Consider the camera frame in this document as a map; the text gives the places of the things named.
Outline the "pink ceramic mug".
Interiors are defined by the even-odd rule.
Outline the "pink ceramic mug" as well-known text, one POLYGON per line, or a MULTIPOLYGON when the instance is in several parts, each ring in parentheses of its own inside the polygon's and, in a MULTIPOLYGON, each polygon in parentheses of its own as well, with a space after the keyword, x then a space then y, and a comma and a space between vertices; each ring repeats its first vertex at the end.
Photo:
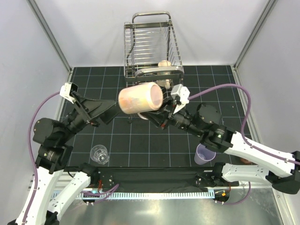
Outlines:
POLYGON ((242 163, 245 163, 245 164, 251 164, 252 163, 251 161, 246 160, 244 158, 240 158, 240 160, 241 160, 242 163))

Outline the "clear glass tumbler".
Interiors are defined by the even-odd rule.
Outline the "clear glass tumbler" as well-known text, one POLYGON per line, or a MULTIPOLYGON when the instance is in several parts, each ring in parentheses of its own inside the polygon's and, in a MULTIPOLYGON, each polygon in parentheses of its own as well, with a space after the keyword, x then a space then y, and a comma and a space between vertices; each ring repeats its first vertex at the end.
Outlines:
POLYGON ((108 150, 105 146, 95 145, 90 150, 90 158, 92 161, 94 161, 100 165, 105 165, 106 163, 109 162, 110 156, 109 156, 108 150))

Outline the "lilac plastic cup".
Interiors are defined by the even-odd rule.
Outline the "lilac plastic cup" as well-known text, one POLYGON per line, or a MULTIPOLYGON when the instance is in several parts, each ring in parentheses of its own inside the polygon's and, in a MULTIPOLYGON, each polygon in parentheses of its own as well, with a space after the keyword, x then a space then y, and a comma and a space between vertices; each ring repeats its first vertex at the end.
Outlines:
POLYGON ((198 165, 204 165, 216 157, 216 152, 207 149, 204 145, 199 144, 196 147, 194 161, 198 165))

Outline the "right aluminium frame post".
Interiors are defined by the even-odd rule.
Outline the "right aluminium frame post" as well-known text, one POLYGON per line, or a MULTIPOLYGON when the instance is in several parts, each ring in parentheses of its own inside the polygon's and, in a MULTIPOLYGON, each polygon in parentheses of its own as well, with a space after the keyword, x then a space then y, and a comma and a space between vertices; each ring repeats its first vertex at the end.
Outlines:
POLYGON ((241 65, 243 59, 245 58, 246 54, 248 53, 250 47, 254 43, 256 37, 258 36, 260 30, 262 29, 263 25, 265 24, 267 18, 271 14, 273 8, 277 4, 277 0, 268 0, 266 5, 264 6, 262 12, 260 13, 252 31, 250 32, 249 37, 247 38, 241 52, 239 53, 236 62, 233 64, 234 70, 237 70, 241 65))

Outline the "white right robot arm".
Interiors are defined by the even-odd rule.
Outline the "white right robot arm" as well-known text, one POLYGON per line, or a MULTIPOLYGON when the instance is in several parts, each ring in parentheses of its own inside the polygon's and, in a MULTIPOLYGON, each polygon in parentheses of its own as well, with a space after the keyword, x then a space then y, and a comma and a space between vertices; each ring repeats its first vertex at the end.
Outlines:
POLYGON ((297 194, 300 190, 300 153, 282 152, 251 139, 226 127, 221 114, 211 105, 199 104, 191 115, 186 109, 175 112, 173 104, 166 104, 156 111, 143 112, 142 116, 156 127, 166 129, 172 125, 197 136, 207 149, 250 161, 251 165, 217 163, 211 174, 212 182, 224 183, 246 181, 270 184, 275 190, 286 194, 297 194))

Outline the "aluminium frame post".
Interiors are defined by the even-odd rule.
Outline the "aluminium frame post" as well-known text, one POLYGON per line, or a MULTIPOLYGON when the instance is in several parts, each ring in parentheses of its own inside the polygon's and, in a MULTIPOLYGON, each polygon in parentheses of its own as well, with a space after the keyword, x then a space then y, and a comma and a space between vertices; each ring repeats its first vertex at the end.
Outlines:
POLYGON ((55 52, 57 53, 60 61, 62 62, 65 69, 71 73, 72 67, 70 66, 65 54, 63 53, 61 47, 59 46, 53 32, 51 31, 50 26, 48 25, 42 11, 40 10, 38 4, 35 0, 26 0, 29 7, 31 8, 33 14, 35 15, 36 19, 38 20, 40 26, 42 27, 44 33, 46 34, 48 40, 50 41, 51 45, 53 46, 55 52))
POLYGON ((263 25, 265 24, 267 18, 271 14, 273 8, 277 4, 277 0, 268 0, 266 5, 264 6, 262 12, 260 13, 252 31, 250 32, 249 37, 247 38, 241 52, 239 53, 236 62, 233 64, 234 70, 237 70, 241 65, 243 59, 245 58, 246 54, 248 53, 250 47, 254 43, 256 37, 258 36, 260 30, 262 29, 263 25))

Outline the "beige patterned ceramic mug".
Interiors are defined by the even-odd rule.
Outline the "beige patterned ceramic mug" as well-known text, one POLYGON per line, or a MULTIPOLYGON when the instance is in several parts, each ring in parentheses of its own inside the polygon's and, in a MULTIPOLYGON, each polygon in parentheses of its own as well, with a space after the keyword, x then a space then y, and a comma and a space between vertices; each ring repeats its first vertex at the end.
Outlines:
MULTIPOLYGON (((167 60, 163 60, 160 61, 158 63, 158 67, 167 67, 167 66, 171 66, 171 62, 167 61, 167 60)), ((157 75, 169 75, 169 72, 157 72, 157 75)), ((170 79, 163 79, 163 80, 157 80, 156 81, 157 85, 159 85, 160 87, 164 87, 166 90, 170 89, 170 79)))

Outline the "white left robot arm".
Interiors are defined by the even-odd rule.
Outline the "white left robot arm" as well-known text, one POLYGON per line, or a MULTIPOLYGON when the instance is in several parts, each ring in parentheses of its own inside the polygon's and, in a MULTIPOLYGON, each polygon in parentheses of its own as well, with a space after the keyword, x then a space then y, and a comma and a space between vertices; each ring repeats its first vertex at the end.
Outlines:
POLYGON ((58 225, 75 198, 100 181, 98 169, 83 163, 67 186, 51 199, 73 150, 67 142, 87 125, 97 127, 100 120, 108 124, 120 112, 114 100, 87 99, 76 91, 65 98, 71 100, 74 109, 63 122, 49 118, 31 121, 28 134, 33 136, 28 141, 40 145, 37 157, 31 159, 34 180, 21 213, 11 225, 58 225))

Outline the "left aluminium frame post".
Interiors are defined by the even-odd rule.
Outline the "left aluminium frame post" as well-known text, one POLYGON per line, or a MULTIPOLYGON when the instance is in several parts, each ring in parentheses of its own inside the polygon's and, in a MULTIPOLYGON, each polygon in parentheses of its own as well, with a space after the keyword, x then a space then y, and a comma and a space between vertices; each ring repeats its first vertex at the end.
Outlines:
POLYGON ((48 40, 50 41, 51 45, 53 46, 55 52, 57 53, 60 61, 62 62, 65 69, 71 73, 72 67, 70 66, 65 54, 63 53, 61 47, 59 46, 53 32, 51 31, 50 26, 48 25, 42 11, 40 10, 38 4, 35 0, 26 0, 29 7, 31 8, 33 14, 35 15, 36 19, 38 20, 40 26, 42 27, 44 33, 46 34, 48 40))

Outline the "tan mug lilac inside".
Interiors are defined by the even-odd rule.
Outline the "tan mug lilac inside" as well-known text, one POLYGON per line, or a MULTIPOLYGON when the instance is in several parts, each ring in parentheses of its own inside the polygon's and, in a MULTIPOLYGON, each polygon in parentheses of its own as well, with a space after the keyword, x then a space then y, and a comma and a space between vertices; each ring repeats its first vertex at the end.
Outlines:
POLYGON ((121 111, 132 117, 158 110, 163 104, 163 92, 155 82, 147 82, 122 89, 117 100, 121 111))

